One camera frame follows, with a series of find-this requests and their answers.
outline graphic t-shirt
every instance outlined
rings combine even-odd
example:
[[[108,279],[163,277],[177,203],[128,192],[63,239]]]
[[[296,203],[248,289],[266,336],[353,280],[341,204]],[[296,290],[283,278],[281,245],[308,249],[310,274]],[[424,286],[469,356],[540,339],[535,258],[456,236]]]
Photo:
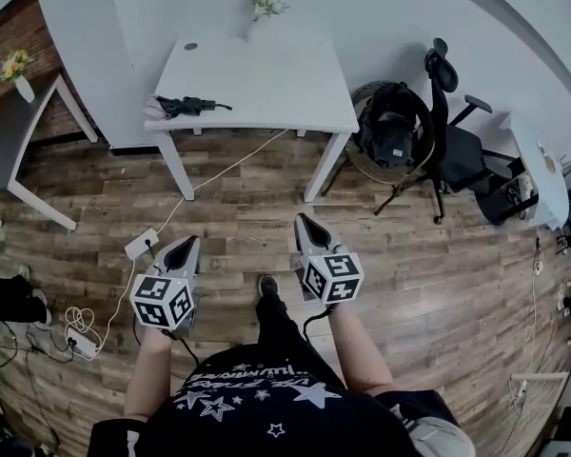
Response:
[[[146,424],[112,420],[93,428],[89,456],[246,453],[414,456],[401,420],[436,416],[456,424],[434,391],[378,397],[320,381],[288,359],[266,363],[258,346],[208,358]]]

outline person's arm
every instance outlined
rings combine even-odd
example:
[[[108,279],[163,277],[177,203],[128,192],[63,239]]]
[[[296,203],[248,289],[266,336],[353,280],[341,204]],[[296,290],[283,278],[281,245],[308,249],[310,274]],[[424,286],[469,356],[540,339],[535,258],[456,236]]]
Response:
[[[341,303],[328,317],[346,385],[372,396],[395,389],[393,376],[349,303]]]
[[[169,397],[171,339],[146,328],[125,397],[125,418],[145,422]]]

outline white table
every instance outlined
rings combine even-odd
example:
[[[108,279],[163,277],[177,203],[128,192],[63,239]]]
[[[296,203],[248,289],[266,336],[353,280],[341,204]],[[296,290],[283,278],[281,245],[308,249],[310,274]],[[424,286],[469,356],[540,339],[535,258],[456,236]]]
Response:
[[[555,166],[554,172],[548,169],[545,157],[540,151],[538,128],[519,114],[508,114],[500,128],[510,130],[514,135],[524,168],[539,196],[535,215],[529,220],[529,226],[546,224],[553,230],[562,227],[569,215],[569,197],[562,176],[561,164],[553,154],[546,151]]]
[[[0,189],[7,189],[33,209],[37,209],[66,229],[75,230],[76,222],[26,189],[17,181],[17,172],[36,124],[55,91],[62,97],[90,142],[97,141],[97,134],[76,104],[59,73],[33,80],[31,85],[36,95],[31,103],[19,96],[14,88],[0,97]]]
[[[198,47],[185,50],[194,42]],[[229,105],[201,115],[147,120],[180,191],[187,200],[194,191],[170,131],[193,129],[293,129],[332,134],[305,191],[312,202],[358,122],[343,72],[332,45],[319,38],[304,42],[265,40],[252,44],[238,38],[179,39],[173,46],[156,87],[166,98],[194,96]]]

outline wooden floor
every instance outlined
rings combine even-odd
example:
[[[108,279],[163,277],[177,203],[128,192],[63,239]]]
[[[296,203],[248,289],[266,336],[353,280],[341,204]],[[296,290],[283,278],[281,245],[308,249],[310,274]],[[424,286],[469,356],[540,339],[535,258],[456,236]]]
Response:
[[[180,134],[178,149],[193,185],[245,156],[267,131]],[[531,344],[524,329],[533,323],[531,265],[535,230],[518,219],[501,228],[486,224],[473,196],[445,198],[446,218],[433,224],[435,199],[426,189],[407,192],[376,218],[373,209],[387,187],[351,171],[326,198],[313,205],[302,194],[325,146],[325,137],[288,133],[266,149],[203,187],[194,203],[184,202],[161,234],[161,245],[189,234],[203,237],[198,292],[203,295],[191,340],[201,356],[233,344],[253,342],[258,273],[275,273],[289,312],[297,321],[319,310],[304,304],[292,270],[297,266],[293,233],[299,211],[332,224],[365,270],[355,302],[364,325],[406,389],[434,388],[475,442],[480,457],[524,455],[556,385],[531,385],[530,403],[519,415],[508,409],[508,376],[529,369]],[[0,194],[0,273],[20,263],[47,294],[62,345],[64,312],[92,308],[100,333],[115,310],[130,270],[123,247],[149,227],[159,228],[180,199],[158,155],[114,157],[105,145],[59,146],[30,153],[21,182],[79,222],[67,233],[7,193]],[[536,282],[537,330],[532,370],[571,367],[571,320],[556,312],[556,297],[571,278],[571,253],[556,256],[554,235],[541,230],[544,272]],[[142,257],[137,269],[150,259]],[[30,369],[50,423],[62,441],[62,456],[86,455],[89,431],[99,420],[119,415],[137,345],[132,312],[124,304],[104,352],[88,364],[60,365],[29,355]],[[27,347],[25,326],[16,329]],[[67,357],[32,329],[56,358]],[[329,326],[312,324],[313,343],[337,364]],[[0,341],[10,343],[4,328]],[[174,373],[185,377],[190,358],[174,345]],[[0,361],[11,352],[0,349]],[[179,381],[173,378],[174,387]],[[0,369],[0,398],[10,419],[26,433],[50,442],[33,400],[23,352]]]

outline black office chair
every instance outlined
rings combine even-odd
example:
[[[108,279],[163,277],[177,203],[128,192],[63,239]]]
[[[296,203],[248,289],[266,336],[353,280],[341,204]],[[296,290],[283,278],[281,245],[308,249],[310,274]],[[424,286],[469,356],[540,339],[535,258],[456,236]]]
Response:
[[[498,175],[512,178],[512,171],[497,159],[499,154],[482,148],[480,138],[457,125],[475,109],[492,113],[491,107],[470,95],[465,95],[467,107],[448,124],[448,102],[444,92],[452,93],[459,85],[459,77],[453,66],[446,60],[447,44],[440,38],[434,39],[434,47],[425,56],[425,70],[431,80],[433,108],[431,119],[434,125],[434,152],[423,168],[426,175],[417,182],[431,179],[436,191],[440,214],[434,217],[439,224],[444,218],[442,183],[454,192],[468,188],[479,194],[490,191],[489,178]]]

